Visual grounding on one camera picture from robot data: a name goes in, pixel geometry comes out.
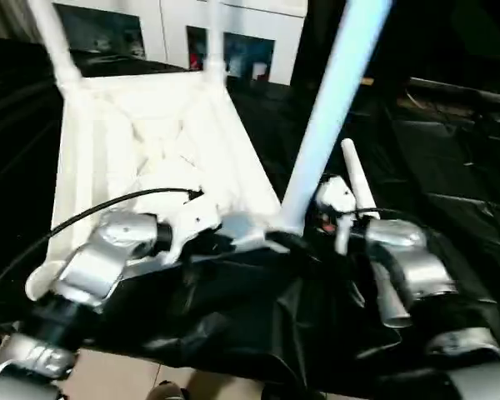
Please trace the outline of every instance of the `black cloth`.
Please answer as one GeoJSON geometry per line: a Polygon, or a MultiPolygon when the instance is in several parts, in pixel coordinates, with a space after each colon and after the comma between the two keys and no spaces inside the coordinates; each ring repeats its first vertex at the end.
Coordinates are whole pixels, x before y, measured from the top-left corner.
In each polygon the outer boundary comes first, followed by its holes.
{"type": "MultiPolygon", "coordinates": [[[[84,76],[177,71],[119,56],[74,54],[84,76]]],[[[228,79],[267,175],[282,197],[315,92],[228,79]]],[[[39,46],[0,40],[0,271],[48,229],[63,100],[39,46]]],[[[354,139],[377,205],[433,228],[430,248],[500,342],[500,124],[434,119],[362,88],[342,131],[354,139]]],[[[347,176],[340,147],[325,176],[347,176]]],[[[0,286],[0,326],[24,315],[28,274],[45,249],[0,286]]],[[[269,251],[184,265],[126,281],[90,346],[264,381],[371,396],[376,377],[422,365],[415,328],[382,326],[355,300],[349,260],[269,251]]]]}

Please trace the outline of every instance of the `black surface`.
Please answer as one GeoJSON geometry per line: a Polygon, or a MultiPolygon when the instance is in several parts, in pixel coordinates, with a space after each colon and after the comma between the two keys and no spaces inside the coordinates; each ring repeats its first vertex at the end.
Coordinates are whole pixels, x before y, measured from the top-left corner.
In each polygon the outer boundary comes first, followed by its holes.
{"type": "MultiPolygon", "coordinates": [[[[166,72],[153,62],[76,55],[85,76],[166,72]]],[[[228,80],[228,90],[272,185],[288,183],[315,92],[228,80]]],[[[49,229],[62,100],[44,51],[0,41],[0,270],[49,229]]],[[[438,121],[358,95],[343,129],[354,138],[377,205],[435,228],[430,247],[446,263],[500,342],[500,124],[438,121]]],[[[346,176],[340,148],[327,174],[346,176]]],[[[24,315],[26,276],[44,251],[0,287],[0,325],[24,315]]],[[[327,255],[238,255],[125,282],[92,345],[327,392],[369,396],[375,377],[423,364],[418,335],[378,321],[350,280],[366,271],[327,255]],[[402,340],[399,346],[378,351],[402,340]]]]}
{"type": "Polygon", "coordinates": [[[442,333],[487,326],[470,299],[459,294],[428,297],[414,304],[410,314],[426,343],[442,333]]]}
{"type": "Polygon", "coordinates": [[[99,319],[100,314],[92,307],[48,293],[34,304],[18,331],[75,353],[92,337],[99,319]]]}
{"type": "MultiPolygon", "coordinates": [[[[344,4],[309,0],[293,84],[320,82],[344,4]]],[[[500,94],[500,2],[394,0],[366,76],[389,95],[410,77],[500,94]]]]}
{"type": "Polygon", "coordinates": [[[440,372],[403,374],[378,388],[375,400],[463,400],[452,381],[440,372]]]}

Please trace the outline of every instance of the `table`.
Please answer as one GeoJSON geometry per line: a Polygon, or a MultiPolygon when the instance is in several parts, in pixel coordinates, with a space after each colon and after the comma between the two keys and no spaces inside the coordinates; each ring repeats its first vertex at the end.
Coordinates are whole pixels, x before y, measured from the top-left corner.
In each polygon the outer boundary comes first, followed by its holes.
{"type": "MultiPolygon", "coordinates": [[[[74,55],[84,76],[171,72],[111,55],[74,55]]],[[[288,183],[315,92],[228,80],[228,91],[274,189],[288,183]]],[[[0,40],[0,270],[49,229],[62,100],[44,50],[0,40]]],[[[453,121],[357,95],[353,138],[378,206],[438,232],[430,248],[475,298],[500,342],[500,124],[453,121]]],[[[334,148],[326,174],[345,174],[334,148]]],[[[29,308],[28,274],[44,249],[0,287],[0,327],[29,308]]],[[[120,285],[89,346],[270,382],[368,397],[376,377],[421,361],[416,332],[378,321],[350,295],[347,260],[315,263],[257,251],[120,285]]]]}

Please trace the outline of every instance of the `tile floor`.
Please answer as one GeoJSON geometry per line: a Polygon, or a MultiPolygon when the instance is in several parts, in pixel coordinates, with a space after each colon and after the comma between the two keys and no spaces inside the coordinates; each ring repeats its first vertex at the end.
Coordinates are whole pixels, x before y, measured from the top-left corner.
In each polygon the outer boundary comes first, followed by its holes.
{"type": "MultiPolygon", "coordinates": [[[[170,368],[155,362],[82,350],[72,376],[60,386],[70,400],[143,400],[161,381],[187,388],[192,400],[259,400],[260,382],[192,368],[170,368]]],[[[328,394],[328,400],[348,400],[328,394]]]]}

